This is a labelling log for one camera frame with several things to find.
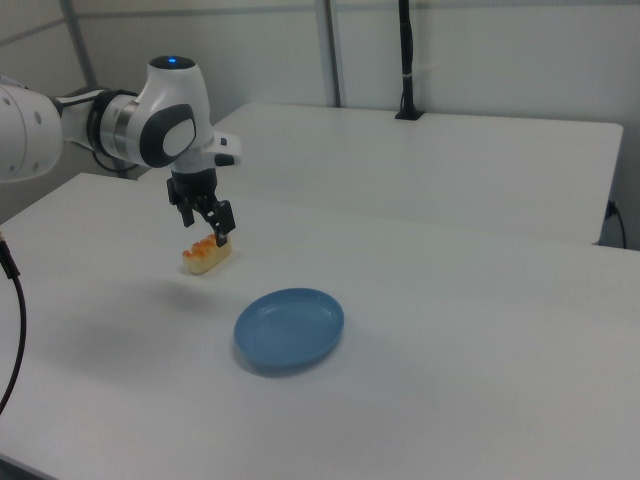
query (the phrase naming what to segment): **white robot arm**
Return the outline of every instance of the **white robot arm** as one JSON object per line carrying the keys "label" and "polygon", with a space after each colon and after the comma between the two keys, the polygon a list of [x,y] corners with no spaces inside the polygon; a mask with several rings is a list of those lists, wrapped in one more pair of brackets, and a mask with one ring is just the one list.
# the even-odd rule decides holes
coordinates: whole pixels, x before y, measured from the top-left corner
{"label": "white robot arm", "polygon": [[202,72],[184,57],[151,60],[140,95],[95,90],[49,98],[0,76],[0,182],[47,173],[63,141],[138,165],[169,166],[169,200],[185,227],[195,210],[223,245],[235,221],[229,202],[216,199],[215,169],[237,164],[241,146],[238,137],[213,129],[209,113]]}

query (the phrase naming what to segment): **black cable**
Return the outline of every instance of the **black cable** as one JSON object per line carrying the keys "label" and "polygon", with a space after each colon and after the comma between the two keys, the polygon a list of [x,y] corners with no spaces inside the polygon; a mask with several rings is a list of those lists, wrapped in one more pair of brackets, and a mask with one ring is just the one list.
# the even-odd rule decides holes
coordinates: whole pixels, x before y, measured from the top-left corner
{"label": "black cable", "polygon": [[136,164],[133,164],[133,165],[131,165],[129,167],[126,167],[126,168],[111,168],[111,167],[107,167],[104,163],[102,163],[100,161],[100,159],[98,158],[98,154],[96,152],[91,152],[91,154],[93,155],[93,159],[96,161],[96,163],[98,165],[100,165],[100,167],[105,169],[107,172],[125,173],[125,172],[129,172],[129,171],[133,170],[134,168],[138,168],[138,165],[136,165]]}
{"label": "black cable", "polygon": [[16,386],[18,374],[20,373],[20,367],[22,366],[24,347],[27,341],[27,307],[24,301],[24,292],[22,291],[22,285],[20,284],[20,279],[18,277],[15,277],[13,279],[13,284],[15,285],[16,293],[18,294],[18,303],[20,303],[20,340],[18,342],[18,353],[16,355],[16,361],[13,364],[11,378],[9,379],[9,384],[7,385],[7,389],[4,392],[2,400],[0,400],[0,415],[2,415],[2,411],[7,405],[9,397],[11,397],[13,387]]}
{"label": "black cable", "polygon": [[11,372],[9,384],[7,385],[7,389],[2,396],[2,400],[0,400],[0,415],[2,415],[4,407],[7,405],[9,397],[11,397],[11,393],[13,392],[13,387],[15,387],[16,385],[18,374],[20,373],[20,367],[22,366],[22,357],[24,356],[24,347],[27,341],[27,307],[24,301],[24,292],[22,291],[22,285],[20,284],[20,279],[18,278],[20,272],[18,271],[18,267],[16,267],[13,258],[11,258],[9,247],[2,238],[1,234],[0,264],[2,264],[2,267],[7,274],[7,278],[13,280],[13,284],[16,287],[16,293],[18,295],[18,303],[20,304],[20,340],[18,342],[18,353],[16,354],[16,361],[13,365],[13,371]]}
{"label": "black cable", "polygon": [[74,100],[73,102],[68,102],[68,103],[60,102],[60,105],[62,105],[62,108],[72,107],[74,105],[79,105],[81,103],[93,102],[95,99],[96,97],[81,98],[80,100]]}
{"label": "black cable", "polygon": [[622,215],[620,215],[620,210],[616,207],[616,215],[618,216],[618,221],[620,222],[620,230],[622,230],[622,248],[627,249],[627,234],[624,231],[624,222],[622,221]]}
{"label": "black cable", "polygon": [[618,222],[620,223],[620,230],[622,232],[622,248],[627,249],[627,233],[624,230],[624,222],[622,221],[622,215],[620,215],[620,210],[618,210],[618,205],[615,201],[609,200],[607,202],[607,209],[604,213],[605,220],[611,218],[611,216],[616,215],[618,217]]}

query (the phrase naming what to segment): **blue plate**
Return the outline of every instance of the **blue plate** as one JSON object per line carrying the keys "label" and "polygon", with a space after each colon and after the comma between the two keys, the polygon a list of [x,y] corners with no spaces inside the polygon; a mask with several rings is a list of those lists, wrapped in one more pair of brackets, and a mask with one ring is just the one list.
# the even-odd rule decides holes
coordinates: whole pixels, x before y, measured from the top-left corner
{"label": "blue plate", "polygon": [[233,332],[252,363],[291,368],[313,362],[336,346],[344,313],[331,296],[309,288],[270,293],[249,305]]}

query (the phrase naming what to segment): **white table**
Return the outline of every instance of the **white table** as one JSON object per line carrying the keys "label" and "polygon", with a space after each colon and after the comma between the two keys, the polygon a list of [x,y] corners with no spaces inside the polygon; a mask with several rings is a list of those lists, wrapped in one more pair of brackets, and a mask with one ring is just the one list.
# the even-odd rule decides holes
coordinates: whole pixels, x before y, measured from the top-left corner
{"label": "white table", "polygon": [[[192,277],[180,252],[208,229],[165,197],[81,175],[3,225],[30,323],[2,455],[60,480],[640,471],[635,252],[230,196],[235,253]],[[237,316],[298,286],[341,302],[341,344],[294,376],[250,373]]]}
{"label": "white table", "polygon": [[622,135],[602,123],[259,104],[216,127],[243,146],[242,168],[219,169],[223,193],[582,244],[600,238]]}

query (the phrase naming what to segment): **black pole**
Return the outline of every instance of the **black pole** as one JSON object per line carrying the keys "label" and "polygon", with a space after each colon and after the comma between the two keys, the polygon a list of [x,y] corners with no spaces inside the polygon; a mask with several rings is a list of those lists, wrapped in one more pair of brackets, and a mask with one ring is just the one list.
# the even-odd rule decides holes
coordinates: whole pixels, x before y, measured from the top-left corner
{"label": "black pole", "polygon": [[413,33],[409,16],[409,0],[398,0],[400,13],[400,48],[402,50],[402,100],[396,118],[400,120],[417,120],[423,114],[413,104]]}

